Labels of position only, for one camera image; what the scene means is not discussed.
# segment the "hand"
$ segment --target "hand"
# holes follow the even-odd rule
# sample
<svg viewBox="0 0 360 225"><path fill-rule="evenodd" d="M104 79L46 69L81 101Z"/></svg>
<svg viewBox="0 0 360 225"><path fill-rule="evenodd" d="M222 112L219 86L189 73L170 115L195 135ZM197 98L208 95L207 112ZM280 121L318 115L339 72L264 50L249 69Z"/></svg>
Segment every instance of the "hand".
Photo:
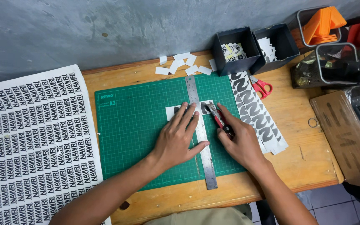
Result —
<svg viewBox="0 0 360 225"><path fill-rule="evenodd" d="M194 148L188 149L199 119L199 112L194 113L195 107L196 104L192 103L186 114L183 115L187 108L187 102L184 102L179 111L161 130L150 156L158 161L163 171L192 159L205 146L209 145L209 141L201 141Z"/></svg>
<svg viewBox="0 0 360 225"><path fill-rule="evenodd" d="M265 166L268 160L259 147L254 128L234 117L222 104L218 103L217 106L235 133L233 140L230 140L224 130L217 129L217 136L226 151L252 173Z"/></svg>

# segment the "gray wall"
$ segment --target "gray wall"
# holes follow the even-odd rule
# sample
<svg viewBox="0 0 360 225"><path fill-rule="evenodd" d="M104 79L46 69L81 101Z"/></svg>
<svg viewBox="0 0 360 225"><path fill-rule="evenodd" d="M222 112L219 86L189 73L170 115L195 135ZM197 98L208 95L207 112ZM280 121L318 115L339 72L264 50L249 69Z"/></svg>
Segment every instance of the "gray wall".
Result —
<svg viewBox="0 0 360 225"><path fill-rule="evenodd" d="M0 0L0 81L205 50L216 32L325 4L360 16L360 0Z"/></svg>

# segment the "green cutting mat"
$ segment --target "green cutting mat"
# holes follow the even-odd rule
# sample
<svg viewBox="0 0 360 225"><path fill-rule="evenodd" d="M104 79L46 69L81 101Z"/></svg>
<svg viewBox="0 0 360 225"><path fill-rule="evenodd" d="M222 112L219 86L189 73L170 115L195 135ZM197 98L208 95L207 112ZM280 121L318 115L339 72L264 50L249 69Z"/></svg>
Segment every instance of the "green cutting mat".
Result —
<svg viewBox="0 0 360 225"><path fill-rule="evenodd" d="M227 76L216 73L195 75L200 101L222 103L238 116ZM159 132L167 123L166 107L181 105L188 93L184 77L137 84L95 92L101 164L104 179L140 161L153 149ZM217 139L217 124L212 115L203 115L216 176L245 171L229 156ZM197 143L194 133L193 142ZM142 190L205 179L200 154L175 166Z"/></svg>

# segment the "wooden board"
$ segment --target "wooden board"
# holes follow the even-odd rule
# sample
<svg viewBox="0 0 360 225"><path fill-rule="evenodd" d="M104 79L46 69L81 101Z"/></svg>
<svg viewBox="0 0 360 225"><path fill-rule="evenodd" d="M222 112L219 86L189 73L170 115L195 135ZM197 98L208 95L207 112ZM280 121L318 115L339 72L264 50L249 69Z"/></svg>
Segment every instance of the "wooden board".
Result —
<svg viewBox="0 0 360 225"><path fill-rule="evenodd" d="M209 51L195 53L195 64L211 68ZM344 177L334 158L327 139L320 128L308 126L308 119L315 117L309 99L322 95L317 89L293 89L290 67L303 59L297 57L280 69L256 75L273 85L271 95L262 100L277 124L289 147L273 156L265 157L273 163L276 172L294 192L305 191L341 183ZM170 67L172 57L162 66ZM87 84L94 123L96 111L94 92L186 76L180 67L175 75L155 74L159 59L82 71ZM218 189L208 191L204 180L183 183L133 194L126 210L118 209L111 216L113 224L141 224L171 213L212 207L228 207L262 199L262 190L248 172L217 177Z"/></svg>

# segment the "forearm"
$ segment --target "forearm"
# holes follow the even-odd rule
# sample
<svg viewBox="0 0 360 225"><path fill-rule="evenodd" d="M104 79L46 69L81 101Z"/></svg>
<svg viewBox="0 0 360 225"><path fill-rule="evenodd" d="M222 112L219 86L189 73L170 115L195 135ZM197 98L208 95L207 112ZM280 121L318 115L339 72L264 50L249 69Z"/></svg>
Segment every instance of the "forearm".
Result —
<svg viewBox="0 0 360 225"><path fill-rule="evenodd" d="M303 203L284 184L271 162L256 171L251 171L263 189L267 202L279 224L315 224L316 220Z"/></svg>
<svg viewBox="0 0 360 225"><path fill-rule="evenodd" d="M63 207L50 224L100 224L127 198L161 174L147 156L128 170L98 184Z"/></svg>

